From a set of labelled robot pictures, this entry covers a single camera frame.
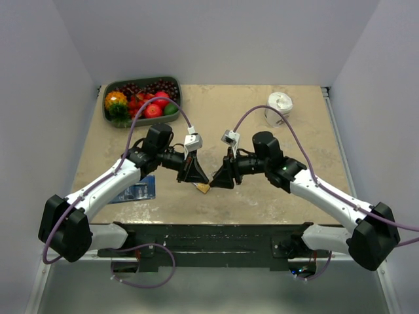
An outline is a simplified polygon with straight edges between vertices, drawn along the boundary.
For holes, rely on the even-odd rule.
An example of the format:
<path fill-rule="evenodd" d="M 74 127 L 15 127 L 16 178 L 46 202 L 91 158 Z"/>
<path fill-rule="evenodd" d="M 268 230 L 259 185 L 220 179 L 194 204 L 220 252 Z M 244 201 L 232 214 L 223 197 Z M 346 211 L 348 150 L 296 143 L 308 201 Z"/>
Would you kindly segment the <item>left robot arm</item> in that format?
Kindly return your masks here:
<path fill-rule="evenodd" d="M 44 249 L 53 249 L 68 262 L 91 250 L 111 249 L 130 256 L 136 241 L 121 224 L 94 224 L 92 219 L 121 192 L 162 166 L 177 172 L 177 182 L 204 183 L 209 179 L 200 167 L 197 151 L 202 138 L 193 127 L 183 152 L 171 145 L 173 130 L 167 124 L 151 126 L 147 135 L 128 143 L 121 158 L 93 182 L 66 197 L 53 195 L 46 203 L 38 238 Z"/>

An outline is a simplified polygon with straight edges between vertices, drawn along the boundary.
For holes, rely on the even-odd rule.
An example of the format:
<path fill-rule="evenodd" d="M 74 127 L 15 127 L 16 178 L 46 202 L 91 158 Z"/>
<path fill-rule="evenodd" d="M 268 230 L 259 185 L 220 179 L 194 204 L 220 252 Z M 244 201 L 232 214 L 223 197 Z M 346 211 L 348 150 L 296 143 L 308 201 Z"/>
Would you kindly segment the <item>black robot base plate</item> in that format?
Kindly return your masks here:
<path fill-rule="evenodd" d="M 312 251 L 300 239 L 304 224 L 123 224 L 128 239 L 101 258 L 137 258 L 140 271 L 160 267 L 267 268 L 308 277 L 327 251 Z"/>

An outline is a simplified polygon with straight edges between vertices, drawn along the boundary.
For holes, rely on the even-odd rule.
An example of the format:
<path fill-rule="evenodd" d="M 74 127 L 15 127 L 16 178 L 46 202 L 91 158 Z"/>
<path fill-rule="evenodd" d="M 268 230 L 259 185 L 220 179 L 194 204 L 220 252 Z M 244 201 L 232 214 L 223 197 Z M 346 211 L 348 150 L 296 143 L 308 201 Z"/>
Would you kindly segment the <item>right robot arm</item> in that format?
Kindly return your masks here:
<path fill-rule="evenodd" d="M 371 205 L 319 179 L 304 164 L 285 156 L 269 131 L 252 137 L 254 151 L 246 156 L 239 153 L 239 133 L 227 130 L 221 140 L 228 150 L 210 183 L 212 188 L 232 189 L 245 175 L 262 173 L 271 185 L 309 201 L 340 223 L 339 227 L 308 225 L 291 242 L 297 256 L 318 250 L 348 254 L 361 267 L 375 271 L 399 244 L 388 205 Z"/>

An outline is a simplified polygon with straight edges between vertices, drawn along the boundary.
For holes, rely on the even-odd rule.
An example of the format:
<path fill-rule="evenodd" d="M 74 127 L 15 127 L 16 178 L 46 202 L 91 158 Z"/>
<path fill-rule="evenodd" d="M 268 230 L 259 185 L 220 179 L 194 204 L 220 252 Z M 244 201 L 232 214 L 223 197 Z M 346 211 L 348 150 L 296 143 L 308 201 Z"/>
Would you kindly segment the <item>large brass padlock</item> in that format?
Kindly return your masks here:
<path fill-rule="evenodd" d="M 203 183 L 193 183 L 193 185 L 203 194 L 207 194 L 210 190 L 210 185 Z"/>

